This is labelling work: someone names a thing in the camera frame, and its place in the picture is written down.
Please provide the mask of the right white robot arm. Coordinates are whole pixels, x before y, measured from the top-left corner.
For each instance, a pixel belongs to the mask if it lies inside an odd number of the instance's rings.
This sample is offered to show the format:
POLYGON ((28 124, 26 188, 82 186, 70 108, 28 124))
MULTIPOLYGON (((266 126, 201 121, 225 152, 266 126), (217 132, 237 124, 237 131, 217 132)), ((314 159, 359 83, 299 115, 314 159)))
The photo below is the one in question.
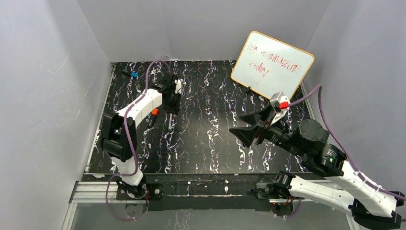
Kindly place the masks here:
POLYGON ((299 157, 310 172, 332 181, 338 187, 326 187, 281 171, 272 183, 263 183, 256 193, 260 198, 305 198, 352 216, 359 225, 371 230, 396 230, 402 217, 396 208, 405 203, 401 192, 383 192, 379 186, 353 169, 346 153, 328 143, 329 132, 313 119, 305 119, 290 131, 280 110, 269 106, 259 112, 242 115, 247 127, 229 131, 248 148, 268 140, 299 157))

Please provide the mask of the orange black highlighter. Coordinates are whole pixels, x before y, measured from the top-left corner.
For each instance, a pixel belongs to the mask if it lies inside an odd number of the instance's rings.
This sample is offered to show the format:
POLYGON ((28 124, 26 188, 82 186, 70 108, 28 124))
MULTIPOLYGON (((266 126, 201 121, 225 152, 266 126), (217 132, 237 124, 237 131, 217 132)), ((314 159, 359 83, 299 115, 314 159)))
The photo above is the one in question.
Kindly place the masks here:
POLYGON ((148 128, 152 128, 154 126, 158 112, 159 112, 159 110, 157 108, 155 108, 150 113, 150 118, 149 118, 148 125, 147 125, 148 128))

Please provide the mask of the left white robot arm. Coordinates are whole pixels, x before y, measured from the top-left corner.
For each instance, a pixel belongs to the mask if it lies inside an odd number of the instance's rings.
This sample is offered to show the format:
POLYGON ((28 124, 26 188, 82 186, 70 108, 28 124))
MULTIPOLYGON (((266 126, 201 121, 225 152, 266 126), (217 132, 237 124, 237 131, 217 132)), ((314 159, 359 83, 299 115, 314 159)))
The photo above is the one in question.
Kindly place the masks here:
POLYGON ((104 114, 100 133, 100 148, 116 166, 116 183, 124 193, 134 199, 147 195, 144 174, 138 165, 136 155, 136 129, 140 123, 160 106, 167 113, 177 115, 183 81, 175 74, 149 86, 125 108, 114 114, 104 114))

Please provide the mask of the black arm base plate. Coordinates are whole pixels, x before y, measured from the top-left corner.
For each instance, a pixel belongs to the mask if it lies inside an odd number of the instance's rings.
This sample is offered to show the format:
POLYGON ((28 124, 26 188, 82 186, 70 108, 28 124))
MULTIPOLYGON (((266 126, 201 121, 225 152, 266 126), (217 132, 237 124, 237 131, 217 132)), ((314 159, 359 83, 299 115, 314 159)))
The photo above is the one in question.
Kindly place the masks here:
POLYGON ((161 174, 148 173, 140 198, 131 198, 116 182, 108 184, 109 175, 95 178, 91 174, 77 182, 70 201, 145 205, 149 211, 178 209, 253 209, 269 211, 275 196, 263 200, 254 191, 272 183, 276 173, 237 174, 161 174))

